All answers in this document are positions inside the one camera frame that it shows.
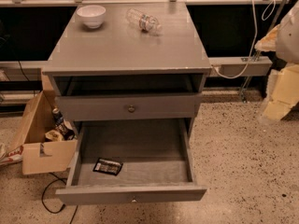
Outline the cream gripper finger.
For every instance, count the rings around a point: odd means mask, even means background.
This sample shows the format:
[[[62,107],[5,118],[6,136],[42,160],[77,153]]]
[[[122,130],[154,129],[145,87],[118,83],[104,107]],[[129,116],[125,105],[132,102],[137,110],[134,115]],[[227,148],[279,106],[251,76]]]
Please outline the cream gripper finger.
[[[258,51],[275,51],[278,36],[278,28],[278,25],[275,26],[270,32],[266,34],[266,36],[264,36],[256,43],[254,48]]]
[[[288,63],[280,71],[270,72],[258,121],[275,123],[286,117],[299,103],[299,64]]]

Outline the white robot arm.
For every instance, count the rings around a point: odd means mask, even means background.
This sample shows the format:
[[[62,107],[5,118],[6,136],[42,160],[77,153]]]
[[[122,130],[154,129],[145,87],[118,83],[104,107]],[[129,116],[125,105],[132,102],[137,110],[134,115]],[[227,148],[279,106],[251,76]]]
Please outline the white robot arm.
[[[299,103],[299,1],[266,36],[257,42],[258,51],[274,51],[287,64],[268,77],[260,121],[283,119]]]

